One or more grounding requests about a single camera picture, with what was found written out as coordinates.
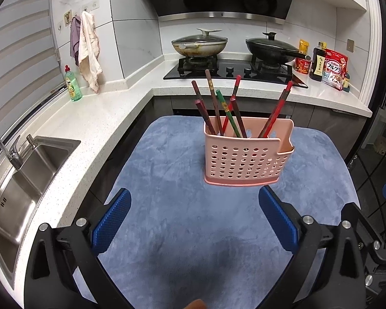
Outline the person's left hand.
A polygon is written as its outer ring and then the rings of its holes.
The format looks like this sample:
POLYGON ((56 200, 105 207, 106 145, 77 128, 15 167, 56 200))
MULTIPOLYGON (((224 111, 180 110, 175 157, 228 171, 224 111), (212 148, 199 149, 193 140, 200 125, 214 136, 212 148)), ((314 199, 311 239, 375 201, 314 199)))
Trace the person's left hand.
POLYGON ((184 309, 207 309, 207 305, 199 298, 186 305, 184 309))

